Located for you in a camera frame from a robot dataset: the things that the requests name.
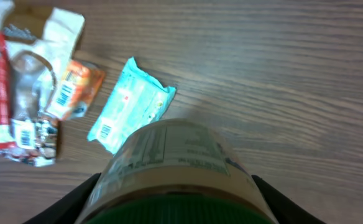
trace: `plastic container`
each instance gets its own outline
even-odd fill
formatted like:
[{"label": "plastic container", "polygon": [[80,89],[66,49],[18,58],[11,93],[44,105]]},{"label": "plastic container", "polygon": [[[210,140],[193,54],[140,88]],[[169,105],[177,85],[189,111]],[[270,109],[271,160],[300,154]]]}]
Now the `plastic container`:
[{"label": "plastic container", "polygon": [[131,134],[76,223],[115,221],[278,223],[227,142],[183,119],[158,121]]}]

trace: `brown label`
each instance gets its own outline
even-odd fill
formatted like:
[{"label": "brown label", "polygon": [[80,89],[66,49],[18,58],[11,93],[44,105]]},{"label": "brown label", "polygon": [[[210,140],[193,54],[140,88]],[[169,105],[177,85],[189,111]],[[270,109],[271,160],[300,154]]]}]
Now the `brown label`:
[{"label": "brown label", "polygon": [[41,39],[47,19],[52,14],[52,7],[14,6],[2,24],[2,33],[6,40],[33,44]]}]

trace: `brown wood surface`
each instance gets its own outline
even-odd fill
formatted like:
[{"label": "brown wood surface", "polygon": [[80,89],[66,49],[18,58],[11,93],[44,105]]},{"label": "brown wood surface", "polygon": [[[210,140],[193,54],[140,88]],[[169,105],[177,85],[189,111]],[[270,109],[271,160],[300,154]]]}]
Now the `brown wood surface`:
[{"label": "brown wood surface", "polygon": [[0,223],[62,198],[111,155],[86,135],[126,60],[177,95],[164,118],[219,130],[253,174],[327,223],[363,223],[363,1],[54,1],[86,17],[75,57],[108,76],[63,153],[0,158]]}]

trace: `barcode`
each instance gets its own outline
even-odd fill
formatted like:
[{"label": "barcode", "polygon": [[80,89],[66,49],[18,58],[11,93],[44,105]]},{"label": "barcode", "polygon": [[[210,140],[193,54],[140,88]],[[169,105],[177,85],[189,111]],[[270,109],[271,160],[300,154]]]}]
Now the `barcode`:
[{"label": "barcode", "polygon": [[111,133],[111,127],[104,124],[101,127],[100,138],[101,139],[107,139],[107,137],[109,136],[109,133]]},{"label": "barcode", "polygon": [[75,71],[70,70],[67,74],[67,76],[65,77],[65,80],[68,82],[74,82],[74,80],[76,80],[78,74],[76,74]]},{"label": "barcode", "polygon": [[30,131],[28,131],[28,130],[21,131],[21,144],[23,146],[31,145]]},{"label": "barcode", "polygon": [[71,87],[69,87],[67,85],[62,85],[62,90],[60,92],[60,95],[57,97],[56,102],[61,106],[67,105],[72,92],[73,91],[72,91]]}]

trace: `wooden table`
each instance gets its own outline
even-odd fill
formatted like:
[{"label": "wooden table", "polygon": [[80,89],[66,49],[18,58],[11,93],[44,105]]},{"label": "wooden table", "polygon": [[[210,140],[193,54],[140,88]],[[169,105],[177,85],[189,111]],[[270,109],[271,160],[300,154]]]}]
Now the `wooden table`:
[{"label": "wooden table", "polygon": [[363,223],[363,1],[55,2],[86,17],[75,57],[108,76],[88,115],[63,123],[55,166],[0,158],[0,223],[105,167],[111,155],[86,135],[131,56],[177,86],[164,118],[219,130],[253,174],[327,223]]}]

